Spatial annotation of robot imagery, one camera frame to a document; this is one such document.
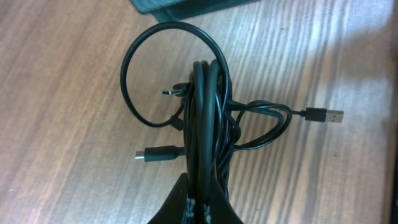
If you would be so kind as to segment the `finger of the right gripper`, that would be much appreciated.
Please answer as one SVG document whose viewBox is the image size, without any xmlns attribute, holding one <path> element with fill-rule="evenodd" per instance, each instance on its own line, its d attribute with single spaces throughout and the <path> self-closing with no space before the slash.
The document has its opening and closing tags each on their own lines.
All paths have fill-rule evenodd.
<svg viewBox="0 0 398 224">
<path fill-rule="evenodd" d="M 256 0 L 130 0 L 143 15 L 152 15 L 157 22 L 181 21 L 211 12 L 255 2 Z"/>
</svg>

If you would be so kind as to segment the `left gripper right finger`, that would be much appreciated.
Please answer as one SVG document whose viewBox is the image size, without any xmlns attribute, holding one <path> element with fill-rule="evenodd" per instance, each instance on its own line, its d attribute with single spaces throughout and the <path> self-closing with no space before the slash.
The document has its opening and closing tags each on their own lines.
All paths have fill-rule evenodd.
<svg viewBox="0 0 398 224">
<path fill-rule="evenodd" d="M 243 224 L 226 198 L 217 180 L 211 180 L 204 220 L 209 224 Z"/>
</svg>

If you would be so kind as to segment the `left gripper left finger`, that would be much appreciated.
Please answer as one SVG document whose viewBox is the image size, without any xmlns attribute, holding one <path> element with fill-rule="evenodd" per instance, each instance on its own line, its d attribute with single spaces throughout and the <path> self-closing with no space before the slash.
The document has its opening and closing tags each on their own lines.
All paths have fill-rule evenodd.
<svg viewBox="0 0 398 224">
<path fill-rule="evenodd" d="M 188 175 L 183 173 L 148 224 L 192 224 L 195 222 L 195 199 L 188 193 Z"/>
</svg>

